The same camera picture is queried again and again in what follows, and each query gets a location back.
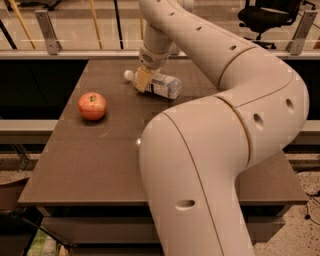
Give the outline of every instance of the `black chair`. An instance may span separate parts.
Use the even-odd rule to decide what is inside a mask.
[[[238,13],[238,18],[242,21],[239,26],[258,33],[253,42],[266,49],[276,49],[274,43],[261,42],[261,35],[272,28],[292,25],[301,2],[302,0],[256,0],[255,5],[250,5],[250,0],[246,0],[244,9]]]
[[[311,10],[316,9],[316,5],[314,3],[309,2],[309,1],[302,1],[302,5],[311,5]]]

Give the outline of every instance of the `glass panel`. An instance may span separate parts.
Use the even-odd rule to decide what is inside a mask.
[[[33,50],[32,44],[24,31],[22,22],[14,11],[8,11],[6,2],[0,2],[0,18],[19,50]],[[16,2],[23,18],[23,23],[30,32],[36,50],[45,50],[46,45],[35,16],[36,10],[48,9],[48,3],[55,0],[19,0]],[[118,13],[114,0],[92,0],[94,15],[90,5],[91,0],[62,0],[51,6],[49,17],[63,50],[137,50],[139,49],[145,21],[141,20],[138,0],[117,0]],[[318,10],[320,1],[314,0]],[[195,0],[193,13],[225,28],[241,37],[256,39],[257,33],[247,27],[240,27],[239,11],[244,7],[245,0]],[[286,50],[296,28],[299,25],[304,10],[310,10],[310,5],[300,7],[297,20],[291,26],[273,28],[262,35],[262,41],[274,42],[277,50]],[[119,41],[121,29],[122,44]],[[304,50],[320,49],[320,18],[316,18],[304,46]],[[6,37],[0,32],[0,50],[11,49]]]

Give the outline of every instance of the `floor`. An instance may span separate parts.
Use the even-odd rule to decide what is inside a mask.
[[[243,0],[195,0],[194,13],[236,33],[240,36],[255,37],[247,28],[240,28],[237,13],[243,7]],[[320,0],[313,0],[320,10]],[[121,28],[124,49],[138,49],[141,42],[140,16],[137,1],[119,0]],[[120,49],[117,22],[112,0],[96,0],[94,2],[98,29],[101,36],[102,49]],[[19,10],[24,18],[36,49],[45,49],[43,36],[34,15],[35,10],[46,8],[44,5],[20,5]],[[92,20],[90,4],[84,0],[63,0],[54,11],[49,12],[57,38],[65,50],[97,50],[100,49]],[[14,12],[7,10],[4,2],[0,3],[0,18],[15,41],[17,48],[33,50]],[[265,34],[265,40],[276,42],[278,49],[285,49],[292,38],[297,24],[288,28],[274,29]],[[305,44],[306,50],[313,47],[320,36],[320,18],[317,17]],[[1,50],[10,49],[3,34],[0,34]],[[297,160],[294,169],[306,193],[314,195],[320,191],[320,154],[288,155]],[[17,155],[0,154],[0,183],[9,183],[16,179],[32,175],[32,169],[40,154],[31,154],[31,161],[21,167],[21,159]],[[310,197],[307,206],[294,206],[284,216],[286,225],[267,243],[255,244],[257,256],[320,256],[320,198]]]

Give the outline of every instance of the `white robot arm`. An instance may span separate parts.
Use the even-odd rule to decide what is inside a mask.
[[[139,3],[143,65],[161,68],[173,41],[221,90],[162,112],[141,137],[141,176],[165,255],[253,256],[234,181],[296,137],[306,86],[273,54],[176,0]]]

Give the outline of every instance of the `red apple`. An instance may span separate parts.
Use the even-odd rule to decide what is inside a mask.
[[[98,120],[106,113],[107,102],[101,94],[88,92],[80,97],[78,108],[84,118],[88,120]]]

